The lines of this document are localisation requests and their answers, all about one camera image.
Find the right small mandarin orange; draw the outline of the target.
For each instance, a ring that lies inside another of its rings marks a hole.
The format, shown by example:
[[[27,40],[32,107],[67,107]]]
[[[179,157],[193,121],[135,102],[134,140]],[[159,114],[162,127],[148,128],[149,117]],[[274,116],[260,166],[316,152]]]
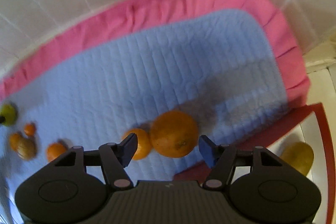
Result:
[[[150,142],[149,134],[144,129],[132,128],[123,134],[122,139],[125,139],[131,133],[136,134],[138,140],[137,150],[132,159],[142,160],[150,154],[153,148]]]

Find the light blue quilted mat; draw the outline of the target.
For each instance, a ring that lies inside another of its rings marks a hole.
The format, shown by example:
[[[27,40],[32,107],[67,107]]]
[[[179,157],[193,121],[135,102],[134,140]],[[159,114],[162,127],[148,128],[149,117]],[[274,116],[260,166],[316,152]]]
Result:
[[[286,88],[270,43],[247,12],[228,9],[153,27],[83,51],[7,97],[15,125],[38,129],[38,156],[22,161],[1,129],[1,215],[23,219],[17,187],[47,164],[54,141],[94,150],[181,110],[215,143],[242,141],[284,115]]]

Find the large right orange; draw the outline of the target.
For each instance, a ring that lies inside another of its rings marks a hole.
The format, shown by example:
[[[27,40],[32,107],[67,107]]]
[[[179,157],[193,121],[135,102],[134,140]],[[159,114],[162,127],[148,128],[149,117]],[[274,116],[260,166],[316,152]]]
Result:
[[[197,146],[199,128],[191,115],[171,110],[153,121],[149,136],[157,153],[165,157],[181,158]]]

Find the middle mandarin orange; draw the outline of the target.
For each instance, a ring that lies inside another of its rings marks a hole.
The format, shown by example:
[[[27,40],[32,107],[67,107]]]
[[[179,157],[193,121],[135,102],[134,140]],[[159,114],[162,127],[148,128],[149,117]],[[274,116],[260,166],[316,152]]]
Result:
[[[62,155],[67,151],[67,147],[64,146],[62,143],[52,143],[46,149],[46,157],[48,162],[52,162],[57,157]]]

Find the tiny orange kumquat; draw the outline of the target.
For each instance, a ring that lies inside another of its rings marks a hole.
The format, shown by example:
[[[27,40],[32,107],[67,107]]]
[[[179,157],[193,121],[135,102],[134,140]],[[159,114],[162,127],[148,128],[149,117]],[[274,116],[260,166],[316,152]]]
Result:
[[[36,133],[36,126],[34,123],[27,123],[24,126],[24,133],[28,137],[34,137]]]

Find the left mandarin orange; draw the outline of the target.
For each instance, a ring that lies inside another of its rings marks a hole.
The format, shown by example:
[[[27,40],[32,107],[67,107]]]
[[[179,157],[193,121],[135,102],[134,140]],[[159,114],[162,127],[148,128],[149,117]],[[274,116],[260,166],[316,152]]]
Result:
[[[22,134],[20,132],[14,132],[9,136],[9,145],[13,151],[17,151],[18,144],[22,139]]]

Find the kiwi with yellow sticker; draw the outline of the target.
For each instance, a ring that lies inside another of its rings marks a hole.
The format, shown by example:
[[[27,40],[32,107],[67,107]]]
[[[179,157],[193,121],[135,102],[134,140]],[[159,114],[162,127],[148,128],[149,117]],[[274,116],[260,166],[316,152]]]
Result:
[[[295,142],[284,149],[280,159],[307,176],[314,162],[314,152],[307,143]]]

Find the back left green apple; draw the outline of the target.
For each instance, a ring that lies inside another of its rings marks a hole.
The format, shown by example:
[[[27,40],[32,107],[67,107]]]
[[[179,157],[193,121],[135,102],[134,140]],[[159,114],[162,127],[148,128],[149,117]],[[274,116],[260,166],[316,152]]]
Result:
[[[4,104],[1,106],[1,125],[12,126],[17,121],[17,110],[12,104]]]

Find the pink ruffled cloth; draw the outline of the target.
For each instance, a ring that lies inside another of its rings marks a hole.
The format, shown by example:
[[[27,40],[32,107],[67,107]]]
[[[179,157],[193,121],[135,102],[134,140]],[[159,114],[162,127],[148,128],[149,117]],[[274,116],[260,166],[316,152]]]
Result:
[[[250,14],[272,47],[290,107],[306,104],[310,81],[291,28],[270,0],[125,0],[92,16],[41,46],[1,80],[1,98],[24,86],[62,61],[104,42],[147,28],[194,19],[211,12],[237,9]]]

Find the striped tan pepino melon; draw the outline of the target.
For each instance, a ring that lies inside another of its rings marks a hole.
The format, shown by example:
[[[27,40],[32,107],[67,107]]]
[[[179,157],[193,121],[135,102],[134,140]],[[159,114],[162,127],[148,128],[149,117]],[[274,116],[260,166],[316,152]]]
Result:
[[[22,160],[29,161],[36,155],[35,143],[31,139],[22,138],[17,145],[17,154]]]

